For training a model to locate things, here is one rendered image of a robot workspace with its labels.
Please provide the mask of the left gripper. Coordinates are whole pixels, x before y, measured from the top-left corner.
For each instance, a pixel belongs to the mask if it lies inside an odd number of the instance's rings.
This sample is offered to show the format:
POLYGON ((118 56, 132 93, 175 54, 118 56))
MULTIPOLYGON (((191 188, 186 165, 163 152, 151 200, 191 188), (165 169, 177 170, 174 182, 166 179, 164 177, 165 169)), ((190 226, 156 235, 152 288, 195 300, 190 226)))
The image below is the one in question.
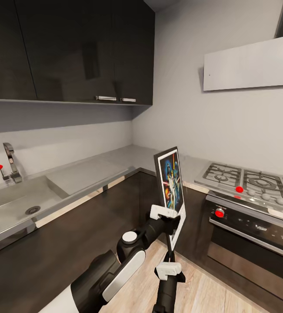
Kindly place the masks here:
POLYGON ((166 233, 171 236, 174 233, 173 229, 174 228, 177 229, 179 222, 180 222, 179 216, 176 219, 174 219, 174 221, 163 215, 161 218, 155 220, 150 217, 150 212, 146 212, 146 221, 144 224, 148 224, 149 226, 152 227, 155 234, 155 239, 157 239, 162 233, 166 233))

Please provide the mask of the poster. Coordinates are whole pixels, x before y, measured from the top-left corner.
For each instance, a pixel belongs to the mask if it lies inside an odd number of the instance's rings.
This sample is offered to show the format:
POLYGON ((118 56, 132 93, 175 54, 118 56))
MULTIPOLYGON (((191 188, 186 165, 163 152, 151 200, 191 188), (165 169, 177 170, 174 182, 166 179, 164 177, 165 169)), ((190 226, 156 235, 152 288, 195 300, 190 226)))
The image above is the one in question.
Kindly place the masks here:
POLYGON ((174 230, 171 236, 166 234, 169 257, 171 258, 171 253, 176 248, 187 218, 177 146, 154 154, 154 162, 161 206, 175 210, 179 216, 182 216, 178 230, 174 230))

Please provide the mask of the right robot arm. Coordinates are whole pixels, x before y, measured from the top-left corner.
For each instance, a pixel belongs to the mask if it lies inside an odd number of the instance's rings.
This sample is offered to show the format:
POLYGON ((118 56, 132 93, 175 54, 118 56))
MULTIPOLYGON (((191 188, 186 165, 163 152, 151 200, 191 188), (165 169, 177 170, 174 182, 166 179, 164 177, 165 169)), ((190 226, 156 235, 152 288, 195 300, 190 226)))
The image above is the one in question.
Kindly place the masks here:
POLYGON ((175 262, 175 254, 172 251, 171 258, 169 252, 166 253, 163 262, 154 270, 160 279, 156 304, 152 313, 173 313, 176 300, 177 282, 185 283, 186 277, 181 272, 182 265, 175 262))

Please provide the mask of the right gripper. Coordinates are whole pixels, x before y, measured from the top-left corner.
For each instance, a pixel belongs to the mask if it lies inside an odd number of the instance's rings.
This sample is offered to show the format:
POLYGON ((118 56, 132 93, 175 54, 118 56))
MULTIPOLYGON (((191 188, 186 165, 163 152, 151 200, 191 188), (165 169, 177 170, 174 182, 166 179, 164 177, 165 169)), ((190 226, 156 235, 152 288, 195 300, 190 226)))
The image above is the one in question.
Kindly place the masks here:
MULTIPOLYGON (((163 260, 164 262, 175 262, 175 254, 172 251, 171 258, 169 257, 169 252, 166 253, 165 258, 163 260)), ((155 274, 158 276, 157 269, 154 270, 155 274)), ((177 282, 185 283, 186 277, 183 274, 183 272, 180 272, 176 276, 174 275, 168 275, 167 280, 160 280, 159 287, 158 287, 158 294, 164 293, 168 296, 170 296, 174 301, 176 300, 176 287, 177 282)))

